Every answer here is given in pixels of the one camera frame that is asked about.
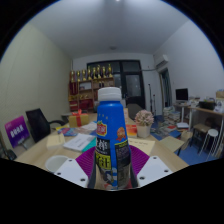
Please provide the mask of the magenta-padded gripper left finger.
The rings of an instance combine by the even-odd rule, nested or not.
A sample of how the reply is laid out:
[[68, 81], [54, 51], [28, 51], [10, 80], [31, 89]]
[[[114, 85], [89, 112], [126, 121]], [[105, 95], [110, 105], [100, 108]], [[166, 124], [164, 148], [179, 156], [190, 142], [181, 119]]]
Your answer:
[[81, 187], [94, 188], [96, 183], [95, 148], [88, 149], [76, 159], [68, 158], [55, 175]]

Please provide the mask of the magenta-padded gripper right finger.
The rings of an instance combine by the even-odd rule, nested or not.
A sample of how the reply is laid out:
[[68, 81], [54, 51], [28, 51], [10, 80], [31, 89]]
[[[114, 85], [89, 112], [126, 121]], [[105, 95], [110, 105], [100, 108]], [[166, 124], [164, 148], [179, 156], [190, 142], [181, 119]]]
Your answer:
[[130, 187], [144, 187], [172, 174], [172, 171], [158, 156], [148, 156], [135, 146], [130, 146], [130, 151]]

